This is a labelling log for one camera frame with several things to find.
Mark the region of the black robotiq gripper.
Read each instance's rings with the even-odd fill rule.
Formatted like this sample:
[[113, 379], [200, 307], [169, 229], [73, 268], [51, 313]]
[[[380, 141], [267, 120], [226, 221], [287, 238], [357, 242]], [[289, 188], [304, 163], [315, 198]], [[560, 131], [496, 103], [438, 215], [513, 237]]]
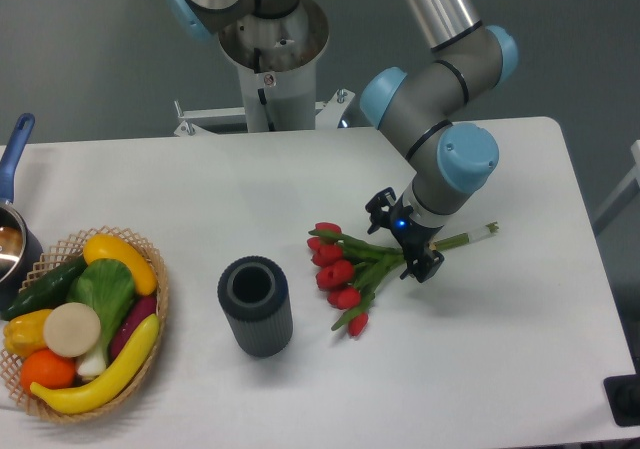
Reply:
[[443, 225], [418, 220], [412, 206], [396, 203], [396, 194], [391, 187], [376, 193], [365, 205], [369, 214], [368, 234], [381, 228], [390, 229], [400, 244], [406, 263], [401, 273], [402, 280], [412, 277], [423, 283], [433, 277], [444, 263], [444, 255], [429, 247], [434, 236]]

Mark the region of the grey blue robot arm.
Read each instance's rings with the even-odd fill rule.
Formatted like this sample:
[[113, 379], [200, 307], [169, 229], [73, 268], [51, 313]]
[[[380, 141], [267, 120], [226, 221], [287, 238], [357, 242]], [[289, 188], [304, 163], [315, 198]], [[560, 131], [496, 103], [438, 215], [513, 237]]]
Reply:
[[[328, 22], [312, 0], [166, 0], [193, 38], [216, 36], [235, 65], [251, 132], [313, 129], [317, 59]], [[443, 263], [434, 236], [487, 181], [499, 160], [493, 136], [451, 115], [506, 80], [518, 63], [514, 39], [483, 24], [470, 0], [407, 0], [433, 54], [422, 72], [392, 67], [362, 91], [360, 108], [411, 165], [415, 175], [396, 195], [367, 204], [373, 229], [400, 244], [406, 273], [431, 278]]]

